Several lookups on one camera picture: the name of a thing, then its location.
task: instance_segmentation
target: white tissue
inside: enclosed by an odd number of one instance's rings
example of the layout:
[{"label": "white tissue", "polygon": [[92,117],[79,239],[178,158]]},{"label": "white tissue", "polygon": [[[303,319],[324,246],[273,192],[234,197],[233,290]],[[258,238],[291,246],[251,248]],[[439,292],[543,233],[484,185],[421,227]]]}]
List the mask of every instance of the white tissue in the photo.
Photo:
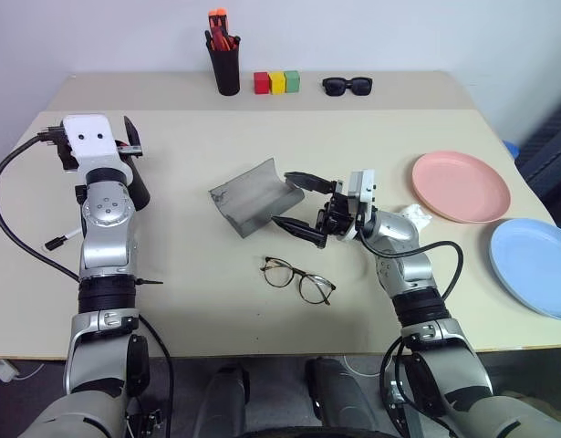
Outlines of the white tissue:
[{"label": "white tissue", "polygon": [[422,207],[420,207],[416,203],[408,205],[406,208],[402,208],[400,214],[406,219],[409,219],[414,225],[416,225],[416,229],[418,231],[428,225],[432,220],[432,216],[424,213]]}]

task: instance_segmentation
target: blue plate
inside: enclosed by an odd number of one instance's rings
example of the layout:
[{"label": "blue plate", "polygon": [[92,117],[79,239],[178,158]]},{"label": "blue plate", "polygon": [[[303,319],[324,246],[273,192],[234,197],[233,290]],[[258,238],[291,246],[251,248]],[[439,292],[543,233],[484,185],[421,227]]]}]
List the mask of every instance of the blue plate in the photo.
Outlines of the blue plate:
[{"label": "blue plate", "polygon": [[491,237],[491,264],[523,304],[561,319],[561,229],[532,219],[499,225]]}]

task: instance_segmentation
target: plate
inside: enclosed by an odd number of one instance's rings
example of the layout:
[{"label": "plate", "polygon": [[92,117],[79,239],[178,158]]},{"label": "plate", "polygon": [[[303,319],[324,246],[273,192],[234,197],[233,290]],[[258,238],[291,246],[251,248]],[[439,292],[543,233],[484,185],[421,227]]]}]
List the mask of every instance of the plate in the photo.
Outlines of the plate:
[{"label": "plate", "polygon": [[485,223],[503,216],[511,195],[499,173],[466,153],[422,155],[411,173],[418,197],[434,212],[456,222]]},{"label": "plate", "polygon": [[489,253],[495,273],[515,298],[561,319],[561,229],[513,219],[495,229]]}]

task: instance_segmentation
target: glasses lens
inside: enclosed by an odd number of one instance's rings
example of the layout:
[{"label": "glasses lens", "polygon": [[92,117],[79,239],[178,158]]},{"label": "glasses lens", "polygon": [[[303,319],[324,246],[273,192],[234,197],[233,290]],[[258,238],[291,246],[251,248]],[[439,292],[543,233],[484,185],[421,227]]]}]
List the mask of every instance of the glasses lens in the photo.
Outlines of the glasses lens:
[{"label": "glasses lens", "polygon": [[340,96],[345,92],[346,82],[343,79],[327,79],[323,84],[329,96]]},{"label": "glasses lens", "polygon": [[332,291],[330,283],[322,276],[303,276],[300,280],[300,295],[308,303],[324,303]]},{"label": "glasses lens", "polygon": [[357,96],[367,96],[371,92],[371,81],[364,78],[352,79],[351,92]]},{"label": "glasses lens", "polygon": [[272,258],[265,264],[265,279],[274,287],[284,287],[292,280],[292,267],[282,260]]}]

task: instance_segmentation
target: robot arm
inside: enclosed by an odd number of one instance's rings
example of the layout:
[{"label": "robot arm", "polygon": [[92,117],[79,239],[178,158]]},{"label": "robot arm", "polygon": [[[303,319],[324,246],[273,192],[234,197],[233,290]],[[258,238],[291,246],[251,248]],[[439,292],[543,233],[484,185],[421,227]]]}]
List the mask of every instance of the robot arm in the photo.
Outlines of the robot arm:
[{"label": "robot arm", "polygon": [[134,220],[150,196],[131,160],[141,155],[138,134],[125,122],[130,146],[114,140],[104,116],[63,120],[66,140],[57,152],[81,183],[78,314],[71,323],[67,395],[46,408],[24,438],[122,437],[128,402],[150,381],[147,341],[133,333],[139,325],[136,286],[144,282],[136,278]]},{"label": "robot arm", "polygon": [[428,257],[423,252],[395,256],[420,247],[418,231],[404,217],[370,207],[373,171],[353,172],[347,196],[341,194],[342,182],[300,172],[287,173],[286,179],[332,196],[315,228],[273,218],[278,225],[321,248],[328,235],[336,235],[373,249],[379,283],[395,308],[403,345],[411,350],[405,370],[421,412],[443,420],[464,438],[561,437],[561,422],[522,401],[493,395],[483,364],[441,298]]}]

